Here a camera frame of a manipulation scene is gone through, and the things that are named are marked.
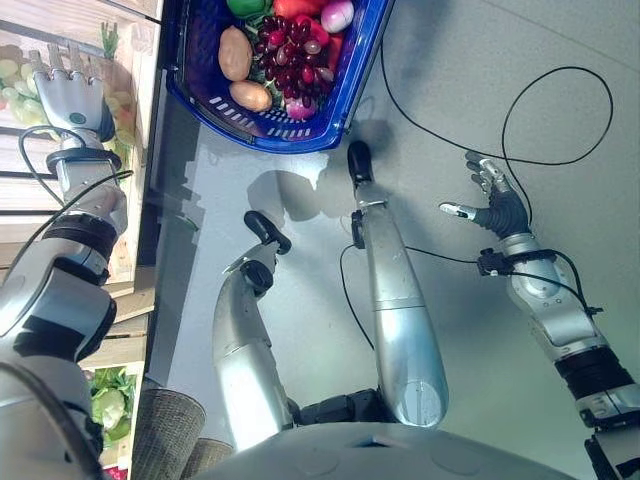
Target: potato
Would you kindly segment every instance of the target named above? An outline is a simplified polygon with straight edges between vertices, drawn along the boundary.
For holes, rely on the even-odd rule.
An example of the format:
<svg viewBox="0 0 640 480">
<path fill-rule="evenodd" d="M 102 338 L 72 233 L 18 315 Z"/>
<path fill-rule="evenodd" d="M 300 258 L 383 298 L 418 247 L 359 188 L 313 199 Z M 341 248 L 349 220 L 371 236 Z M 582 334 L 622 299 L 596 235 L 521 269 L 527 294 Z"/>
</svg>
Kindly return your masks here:
<svg viewBox="0 0 640 480">
<path fill-rule="evenodd" d="M 271 93 L 259 83 L 249 80 L 233 82 L 229 91 L 231 92 L 231 98 L 247 110 L 264 112 L 271 108 Z"/>
<path fill-rule="evenodd" d="M 225 77 L 232 82 L 247 78 L 252 57 L 251 44 L 242 31 L 232 26 L 222 32 L 218 63 Z"/>
</svg>

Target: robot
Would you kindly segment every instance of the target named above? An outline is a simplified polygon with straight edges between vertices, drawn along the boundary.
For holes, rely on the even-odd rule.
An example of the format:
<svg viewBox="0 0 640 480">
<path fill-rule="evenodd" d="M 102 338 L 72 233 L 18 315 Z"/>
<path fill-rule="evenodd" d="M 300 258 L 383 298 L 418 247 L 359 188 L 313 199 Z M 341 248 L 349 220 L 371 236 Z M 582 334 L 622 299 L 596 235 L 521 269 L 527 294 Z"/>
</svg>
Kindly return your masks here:
<svg viewBox="0 0 640 480">
<path fill-rule="evenodd" d="M 56 49 L 52 72 L 34 55 L 47 117 L 71 132 L 48 159 L 68 208 L 22 252 L 0 290 L 3 478 L 106 478 L 97 460 L 101 429 L 91 420 L 77 362 L 98 348 L 115 318 L 115 303 L 100 286 L 126 229 L 126 204 L 115 179 L 120 161 L 100 142 L 110 129 L 102 83 L 83 74 L 77 51 L 70 54 L 71 72 Z M 302 409 L 287 398 L 257 302 L 291 242 L 248 212 L 245 223 L 259 244 L 227 269 L 213 327 L 216 377 L 239 453 L 198 478 L 568 479 L 434 428 L 446 412 L 447 384 L 429 314 L 368 148 L 356 142 L 348 155 L 354 245 L 367 251 L 373 293 L 377 388 Z M 490 158 L 466 158 L 489 207 L 447 202 L 441 210 L 498 236 L 499 252 L 482 252 L 480 272 L 510 276 L 509 295 L 531 317 L 537 341 L 594 429 L 585 447 L 598 478 L 637 478 L 640 385 L 620 366 L 584 299 L 566 288 L 555 254 L 538 244 L 505 175 Z"/>
</svg>

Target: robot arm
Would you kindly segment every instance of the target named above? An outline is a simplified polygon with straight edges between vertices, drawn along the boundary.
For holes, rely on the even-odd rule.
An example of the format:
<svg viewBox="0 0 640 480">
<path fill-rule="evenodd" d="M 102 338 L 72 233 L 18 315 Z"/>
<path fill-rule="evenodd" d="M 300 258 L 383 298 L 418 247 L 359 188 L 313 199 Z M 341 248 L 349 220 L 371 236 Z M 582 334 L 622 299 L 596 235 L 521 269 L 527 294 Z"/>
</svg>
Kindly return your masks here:
<svg viewBox="0 0 640 480">
<path fill-rule="evenodd" d="M 226 270 L 213 319 L 213 364 L 236 451 L 293 427 L 293 417 L 258 300 L 273 286 L 276 254 L 291 241 L 264 215 L 244 222 L 260 239 Z"/>
<path fill-rule="evenodd" d="M 374 180 L 369 147 L 353 142 L 347 156 L 358 206 L 354 245 L 366 249 L 369 265 L 379 390 L 397 421 L 435 428 L 449 389 L 427 304 L 387 193 Z"/>
<path fill-rule="evenodd" d="M 629 478 L 640 470 L 640 385 L 620 366 L 584 298 L 561 286 L 569 285 L 565 273 L 552 251 L 541 250 L 504 174 L 474 152 L 466 158 L 472 179 L 489 194 L 489 208 L 446 202 L 440 209 L 498 235 L 501 252 L 482 251 L 481 274 L 511 277 L 509 296 L 530 316 L 534 336 L 567 382 L 583 422 L 595 428 L 585 447 L 598 478 Z"/>
<path fill-rule="evenodd" d="M 83 140 L 62 135 L 60 150 L 47 159 L 67 204 L 113 176 L 120 160 L 100 143 L 113 131 L 101 81 L 85 77 L 77 50 L 70 49 L 71 73 L 57 47 L 49 50 L 51 76 L 32 54 L 43 107 L 53 126 Z M 78 468 L 83 459 L 73 458 L 42 415 L 41 400 L 16 381 L 16 371 L 39 379 L 58 398 L 95 458 L 102 449 L 101 427 L 91 421 L 88 386 L 76 362 L 97 350 L 115 318 L 115 303 L 100 286 L 126 227 L 125 195 L 115 179 L 105 181 L 57 218 L 6 277 L 0 290 L 0 465 L 7 478 L 88 478 Z"/>
</svg>

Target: red bell pepper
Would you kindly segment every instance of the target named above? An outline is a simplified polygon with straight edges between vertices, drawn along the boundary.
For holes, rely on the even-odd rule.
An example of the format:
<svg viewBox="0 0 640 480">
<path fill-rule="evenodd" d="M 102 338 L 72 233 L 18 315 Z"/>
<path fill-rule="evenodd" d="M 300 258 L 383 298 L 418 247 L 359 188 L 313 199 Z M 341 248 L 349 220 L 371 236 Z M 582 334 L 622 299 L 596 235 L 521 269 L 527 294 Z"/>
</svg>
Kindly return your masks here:
<svg viewBox="0 0 640 480">
<path fill-rule="evenodd" d="M 318 16 L 329 0 L 274 0 L 274 15 L 293 20 L 298 15 Z"/>
<path fill-rule="evenodd" d="M 329 39 L 329 70 L 336 73 L 338 62 L 340 61 L 340 52 L 342 51 L 342 43 L 344 42 L 344 33 L 335 33 Z"/>
<path fill-rule="evenodd" d="M 311 23 L 311 38 L 317 41 L 323 48 L 329 45 L 329 34 L 324 28 L 322 28 L 322 25 L 308 15 L 298 15 L 296 17 L 296 23 L 298 25 L 300 25 L 304 20 L 309 20 Z"/>
</svg>

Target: grape bunch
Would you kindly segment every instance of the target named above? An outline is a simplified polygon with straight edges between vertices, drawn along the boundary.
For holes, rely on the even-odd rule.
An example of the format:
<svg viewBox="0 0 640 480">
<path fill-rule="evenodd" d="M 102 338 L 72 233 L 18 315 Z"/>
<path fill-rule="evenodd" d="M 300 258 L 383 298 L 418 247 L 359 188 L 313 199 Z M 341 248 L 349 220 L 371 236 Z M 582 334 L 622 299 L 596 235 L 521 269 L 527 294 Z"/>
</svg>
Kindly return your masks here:
<svg viewBox="0 0 640 480">
<path fill-rule="evenodd" d="M 253 46 L 258 68 L 285 99 L 301 99 L 305 107 L 331 92 L 333 72 L 329 52 L 312 36 L 311 22 L 282 16 L 264 17 Z"/>
<path fill-rule="evenodd" d="M 29 127 L 48 123 L 30 64 L 0 59 L 0 110 L 6 107 L 18 122 Z"/>
</svg>

